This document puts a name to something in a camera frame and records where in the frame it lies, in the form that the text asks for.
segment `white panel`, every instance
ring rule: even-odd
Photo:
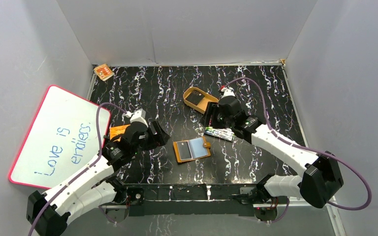
[[[58,0],[92,63],[286,58],[316,0]]]
[[[86,96],[91,72],[55,0],[0,0],[0,235],[25,236],[30,227],[34,188],[7,176],[44,92],[56,84]]]
[[[286,66],[309,145],[344,159],[372,188],[367,209],[340,211],[347,235],[378,235],[378,1],[319,0]],[[341,169],[338,202],[363,204],[363,184]]]

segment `small orange card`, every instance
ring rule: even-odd
[[[105,81],[114,75],[114,72],[112,72],[107,64],[96,67],[94,71],[102,81]]]
[[[124,134],[125,129],[129,126],[129,124],[122,125],[122,126],[115,126],[109,128],[109,139],[114,138],[117,135]]]

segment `orange sticky note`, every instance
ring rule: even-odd
[[[125,129],[129,126],[129,124],[122,125],[122,126],[115,126],[109,128],[109,139],[114,138],[117,135],[124,134]]]

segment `red whiteboard frame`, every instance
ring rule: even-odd
[[[74,93],[72,93],[72,92],[70,92],[70,91],[65,90],[64,88],[62,88],[62,87],[60,87],[60,86],[57,86],[57,85],[50,85],[50,86],[47,88],[47,90],[46,90],[46,92],[45,92],[45,94],[44,94],[44,97],[42,98],[42,100],[41,100],[41,102],[40,102],[40,105],[38,106],[38,110],[37,110],[37,112],[36,112],[35,115],[34,115],[34,118],[33,118],[33,120],[32,120],[32,123],[31,123],[30,127],[28,128],[27,134],[26,134],[24,140],[22,141],[21,148],[19,149],[19,151],[18,151],[18,153],[17,153],[17,156],[16,156],[16,158],[15,158],[15,161],[14,161],[14,163],[12,164],[11,169],[10,169],[10,171],[9,171],[8,179],[9,179],[9,181],[10,181],[11,183],[20,184],[20,185],[25,185],[25,186],[30,186],[30,187],[36,187],[36,188],[49,189],[48,187],[44,187],[44,186],[38,186],[38,185],[34,185],[34,184],[28,184],[28,183],[22,183],[22,182],[14,181],[14,180],[11,178],[11,175],[12,175],[12,171],[13,171],[14,168],[15,168],[15,164],[17,164],[17,161],[18,161],[19,156],[21,155],[21,152],[22,152],[22,150],[24,149],[25,142],[27,141],[27,138],[28,138],[28,136],[30,135],[30,132],[31,132],[32,126],[34,125],[35,119],[37,118],[38,113],[39,113],[40,110],[41,110],[41,106],[43,105],[44,100],[45,100],[45,98],[47,97],[48,91],[50,90],[51,87],[58,87],[59,89],[62,89],[62,90],[66,91],[66,92],[68,92],[68,93],[70,93],[70,94],[72,94],[72,95],[75,95],[76,97],[79,97],[79,98],[81,98],[81,99],[83,99],[83,100],[85,100],[85,101],[87,101],[87,102],[89,102],[89,103],[92,103],[92,104],[95,105],[95,106],[99,106],[99,105],[97,105],[97,104],[95,104],[95,103],[93,103],[93,102],[91,102],[91,101],[88,101],[88,100],[82,98],[81,96],[78,96],[78,95],[76,95],[76,94],[74,94]],[[109,113],[109,120],[111,120],[111,112],[110,112],[108,109],[104,108],[104,107],[102,107],[102,109],[108,111],[108,113]],[[109,128],[109,121],[108,121],[108,124],[106,125],[105,133],[108,131],[108,128]]]

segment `cable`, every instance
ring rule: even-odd
[[[94,166],[102,157],[102,137],[100,135],[100,132],[99,132],[99,112],[100,112],[100,109],[105,106],[105,105],[112,105],[116,108],[118,108],[120,111],[122,111],[123,113],[126,113],[126,111],[124,109],[122,109],[121,107],[119,107],[118,105],[115,105],[113,103],[110,103],[110,102],[104,102],[104,103],[101,103],[97,110],[96,110],[96,132],[97,132],[97,137],[98,137],[98,141],[99,141],[99,153],[98,153],[98,157],[97,159],[92,163],[90,164],[90,167]],[[73,177],[67,184],[68,185],[71,185],[75,180],[77,180],[81,175],[83,175],[86,171],[88,171],[89,169],[88,168],[84,168],[79,174],[77,174],[75,177]],[[31,228],[30,228],[30,231],[28,232],[28,236],[31,236],[33,231],[34,231],[34,228],[35,226],[37,225],[37,222],[39,220],[39,218],[43,215],[44,211],[47,209],[47,207],[51,204],[52,201],[54,201],[54,199],[56,199],[56,197],[58,195],[60,195],[65,189],[67,188],[67,185],[63,186],[44,206],[43,208],[41,208],[40,212],[38,213],[38,215],[35,217],[35,220],[34,222],[31,224]]]
[[[275,207],[274,207],[274,208],[278,207],[278,204],[279,204],[279,198],[276,197],[276,204],[275,204]]]
[[[284,217],[284,215],[286,215],[287,208],[289,207],[289,203],[290,203],[289,198],[287,198],[286,207],[284,208],[283,213],[280,215],[279,218],[277,218],[277,219],[275,219],[275,220],[272,220],[272,223],[275,223],[275,222],[280,221],[280,220]]]
[[[105,215],[106,219],[108,219],[109,222],[117,224],[117,222],[114,219],[112,219],[112,217],[109,216],[108,213],[105,212],[101,206],[98,206],[98,208],[100,209],[100,211],[102,211],[102,213]]]
[[[319,154],[322,154],[324,156],[328,156],[329,158],[332,158],[340,163],[342,163],[343,165],[345,165],[347,168],[349,168],[353,173],[355,173],[357,175],[357,177],[363,182],[364,186],[366,187],[366,190],[367,190],[367,201],[361,205],[361,206],[357,206],[357,207],[349,207],[349,206],[341,206],[341,205],[338,205],[336,203],[333,203],[333,202],[328,202],[330,205],[332,206],[335,206],[335,207],[338,207],[340,209],[344,209],[344,210],[362,210],[364,208],[366,208],[368,205],[370,205],[370,202],[372,202],[372,190],[369,186],[369,184],[367,183],[367,181],[364,179],[364,177],[355,169],[353,168],[351,165],[349,165],[347,162],[339,159],[338,157],[334,156],[334,155],[331,155],[331,154],[328,154],[328,153],[325,153],[323,151],[320,151],[320,150],[317,150],[317,149],[314,149],[314,148],[310,148],[310,147],[304,147],[304,146],[301,146],[301,145],[298,145],[298,144],[294,144],[288,140],[285,140],[281,137],[278,137],[277,133],[275,132],[275,130],[273,129],[272,125],[270,124],[270,121],[269,121],[269,118],[268,118],[268,114],[267,114],[267,109],[266,109],[266,104],[264,102],[264,95],[263,95],[263,91],[261,90],[260,86],[256,83],[256,81],[250,79],[250,78],[246,78],[246,77],[241,77],[241,78],[237,78],[237,79],[234,79],[232,81],[230,81],[228,84],[225,85],[228,86],[236,81],[239,81],[239,80],[247,80],[247,81],[250,81],[252,82],[254,85],[256,85],[256,87],[258,88],[258,91],[260,92],[260,95],[261,95],[261,100],[262,100],[262,103],[263,103],[263,112],[264,112],[264,118],[266,119],[266,124],[267,124],[267,127],[271,130],[272,134],[277,138],[279,139],[280,141],[284,142],[285,144],[287,145],[292,145],[293,147],[295,148],[299,148],[299,149],[302,149],[302,150],[306,150],[306,151],[312,151],[312,152],[316,152],[316,153],[319,153]]]
[[[130,204],[130,199],[131,199],[131,196],[128,196],[127,198],[126,198],[126,204],[125,204],[125,206],[126,206],[126,208],[127,209],[129,209],[129,204]]]

